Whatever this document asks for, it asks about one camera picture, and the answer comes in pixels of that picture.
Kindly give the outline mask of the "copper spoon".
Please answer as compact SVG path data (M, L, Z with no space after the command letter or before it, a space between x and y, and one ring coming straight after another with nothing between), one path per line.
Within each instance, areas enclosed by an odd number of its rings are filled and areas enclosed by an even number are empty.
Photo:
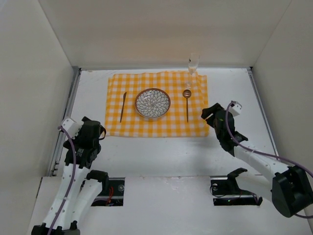
M183 91L182 95L186 99L186 120L189 121L189 110L188 110L188 99L191 97L191 91L186 89Z

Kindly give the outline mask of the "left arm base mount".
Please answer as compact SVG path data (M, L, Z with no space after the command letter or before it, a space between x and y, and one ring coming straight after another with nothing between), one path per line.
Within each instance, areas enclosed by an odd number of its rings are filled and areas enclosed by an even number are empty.
M109 186L95 198L92 207L121 207L124 203L125 178L109 178Z

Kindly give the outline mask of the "clear champagne flute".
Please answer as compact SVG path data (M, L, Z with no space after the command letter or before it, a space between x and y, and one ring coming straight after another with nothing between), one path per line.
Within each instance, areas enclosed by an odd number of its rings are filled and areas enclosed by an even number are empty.
M185 87L190 89L192 86L192 75L196 72L200 61L198 53L191 53L188 59L188 75L185 80Z

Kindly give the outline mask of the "patterned ceramic plate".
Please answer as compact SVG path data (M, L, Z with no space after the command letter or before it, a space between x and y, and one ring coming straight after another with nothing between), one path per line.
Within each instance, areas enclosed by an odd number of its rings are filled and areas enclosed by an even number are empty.
M135 98L135 110L148 119L156 119L167 114L171 107L169 95L158 88L142 90Z

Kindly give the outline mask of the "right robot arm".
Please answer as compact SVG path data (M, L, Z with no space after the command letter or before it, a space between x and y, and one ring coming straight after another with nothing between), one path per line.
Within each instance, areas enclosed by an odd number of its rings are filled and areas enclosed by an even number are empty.
M223 108L219 103L202 110L201 118L212 127L222 149L258 171L264 180L243 177L248 190L270 200L278 212L290 218L313 203L308 177L312 172L283 157L258 151L247 137L236 131L234 118L242 111L237 101Z

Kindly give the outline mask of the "yellow white checkered cloth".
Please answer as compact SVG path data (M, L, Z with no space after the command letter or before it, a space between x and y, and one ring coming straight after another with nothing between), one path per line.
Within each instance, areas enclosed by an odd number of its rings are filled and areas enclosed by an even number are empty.
M187 71L161 71L155 73L120 73L108 79L105 128L107 134L118 137L205 137L209 127L201 118L202 109L208 107L207 76L192 75L191 97L188 99L189 121L186 120ZM137 113L136 96L145 89L158 88L171 99L167 114L148 119ZM120 113L123 94L127 92L122 122Z

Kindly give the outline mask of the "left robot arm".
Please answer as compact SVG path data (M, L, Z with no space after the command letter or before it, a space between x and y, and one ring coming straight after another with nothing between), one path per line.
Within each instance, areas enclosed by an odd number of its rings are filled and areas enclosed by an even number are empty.
M33 235L80 234L78 226L89 207L109 186L106 172L91 169L101 151L101 135L106 134L101 123L88 117L80 122L66 118L59 130L67 136L61 184L42 224L33 227Z

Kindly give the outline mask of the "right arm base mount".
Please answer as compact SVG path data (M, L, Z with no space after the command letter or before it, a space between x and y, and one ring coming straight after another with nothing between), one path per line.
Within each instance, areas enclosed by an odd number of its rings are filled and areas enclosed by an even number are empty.
M239 188L236 178L245 172L247 169L241 167L226 176L211 177L209 190L213 196L214 206L260 206L262 204L262 197Z

